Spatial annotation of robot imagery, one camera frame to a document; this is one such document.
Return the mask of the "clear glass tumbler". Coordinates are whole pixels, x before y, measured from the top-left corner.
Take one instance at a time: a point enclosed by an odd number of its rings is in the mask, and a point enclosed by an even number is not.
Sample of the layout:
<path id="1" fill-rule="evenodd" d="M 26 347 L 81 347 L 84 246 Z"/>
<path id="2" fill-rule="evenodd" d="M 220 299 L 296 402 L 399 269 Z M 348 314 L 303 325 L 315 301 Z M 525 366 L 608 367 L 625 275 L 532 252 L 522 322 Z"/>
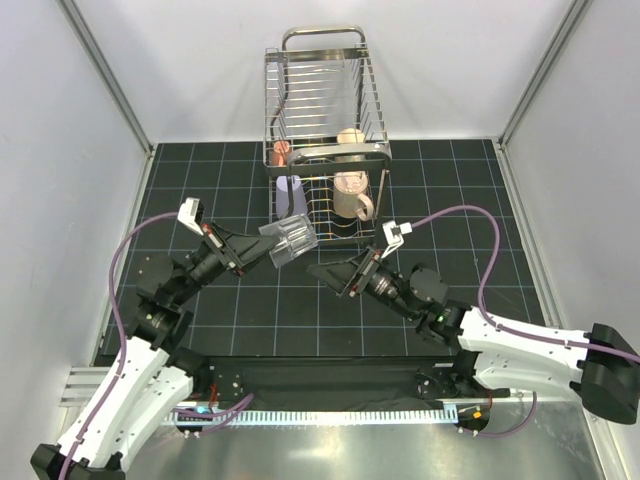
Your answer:
<path id="1" fill-rule="evenodd" d="M 259 228 L 263 236 L 273 236 L 278 243 L 270 252 L 274 267 L 279 269 L 318 246 L 318 238 L 305 214 L 293 215 Z"/>

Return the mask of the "tan mug lilac inside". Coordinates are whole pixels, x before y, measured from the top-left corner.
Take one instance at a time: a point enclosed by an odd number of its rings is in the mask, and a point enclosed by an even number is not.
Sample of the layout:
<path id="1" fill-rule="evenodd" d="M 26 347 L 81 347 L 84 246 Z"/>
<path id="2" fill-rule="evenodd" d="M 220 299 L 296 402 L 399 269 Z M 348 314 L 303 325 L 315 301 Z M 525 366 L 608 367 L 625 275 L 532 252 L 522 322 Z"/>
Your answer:
<path id="1" fill-rule="evenodd" d="M 361 221 L 373 219 L 375 207 L 367 194 L 369 179 L 365 171 L 339 172 L 334 177 L 333 203 L 337 215 Z"/>

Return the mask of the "pink ceramic mug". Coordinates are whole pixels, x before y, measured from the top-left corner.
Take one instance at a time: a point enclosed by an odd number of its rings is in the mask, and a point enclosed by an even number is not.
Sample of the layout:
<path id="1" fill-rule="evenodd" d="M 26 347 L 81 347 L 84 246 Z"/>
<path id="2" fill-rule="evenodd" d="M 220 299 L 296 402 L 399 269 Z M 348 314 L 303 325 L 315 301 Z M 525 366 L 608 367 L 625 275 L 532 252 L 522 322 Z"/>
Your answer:
<path id="1" fill-rule="evenodd" d="M 278 140 L 273 143 L 271 150 L 270 165 L 272 167 L 283 167 L 287 163 L 287 157 L 291 152 L 291 144 L 286 140 Z"/>

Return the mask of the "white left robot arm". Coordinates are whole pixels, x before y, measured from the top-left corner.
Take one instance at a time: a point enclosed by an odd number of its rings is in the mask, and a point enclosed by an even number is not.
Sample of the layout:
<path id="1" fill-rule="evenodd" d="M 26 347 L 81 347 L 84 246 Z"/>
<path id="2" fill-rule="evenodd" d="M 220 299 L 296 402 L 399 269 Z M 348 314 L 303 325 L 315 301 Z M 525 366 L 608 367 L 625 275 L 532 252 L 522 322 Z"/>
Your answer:
<path id="1" fill-rule="evenodd" d="M 193 318 L 184 306 L 223 274 L 249 272 L 280 240 L 215 223 L 197 229 L 202 242 L 187 260 L 154 255 L 143 262 L 133 318 L 124 321 L 113 312 L 119 352 L 69 429 L 34 451 L 30 463 L 38 478 L 123 479 L 174 408 L 210 392 L 209 360 L 180 345 Z"/>

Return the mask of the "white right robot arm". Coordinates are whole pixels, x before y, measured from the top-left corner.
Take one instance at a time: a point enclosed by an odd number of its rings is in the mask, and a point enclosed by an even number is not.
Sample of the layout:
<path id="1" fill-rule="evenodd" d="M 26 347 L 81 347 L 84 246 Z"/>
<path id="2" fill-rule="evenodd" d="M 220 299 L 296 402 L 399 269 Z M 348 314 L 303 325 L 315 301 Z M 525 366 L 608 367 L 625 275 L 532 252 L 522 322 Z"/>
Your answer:
<path id="1" fill-rule="evenodd" d="M 449 298 L 438 272 L 425 264 L 402 274 L 373 249 L 306 271 L 340 297 L 368 295 L 414 322 L 417 334 L 455 351 L 450 383 L 462 396 L 524 390 L 577 398 L 587 411 L 614 423 L 638 419 L 639 355 L 609 325 L 564 330 L 490 314 Z"/>

